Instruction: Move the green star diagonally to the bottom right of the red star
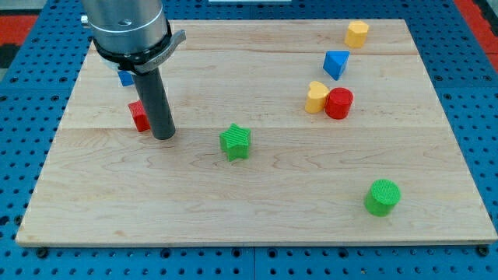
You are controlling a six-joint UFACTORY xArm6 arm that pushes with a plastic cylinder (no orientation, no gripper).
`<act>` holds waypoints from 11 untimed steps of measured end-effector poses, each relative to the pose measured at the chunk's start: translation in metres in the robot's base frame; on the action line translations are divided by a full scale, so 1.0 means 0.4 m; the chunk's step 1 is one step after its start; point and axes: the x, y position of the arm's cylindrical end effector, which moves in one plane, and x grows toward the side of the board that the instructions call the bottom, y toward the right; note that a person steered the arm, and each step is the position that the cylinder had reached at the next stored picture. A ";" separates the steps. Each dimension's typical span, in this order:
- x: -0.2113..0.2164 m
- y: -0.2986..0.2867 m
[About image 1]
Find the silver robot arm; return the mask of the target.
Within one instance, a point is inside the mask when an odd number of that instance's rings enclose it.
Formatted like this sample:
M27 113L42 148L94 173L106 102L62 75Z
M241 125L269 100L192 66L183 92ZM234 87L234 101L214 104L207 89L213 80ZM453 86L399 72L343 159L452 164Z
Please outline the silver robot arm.
M172 31L160 0L82 0L82 6L97 52L118 70L149 73L186 41L184 30Z

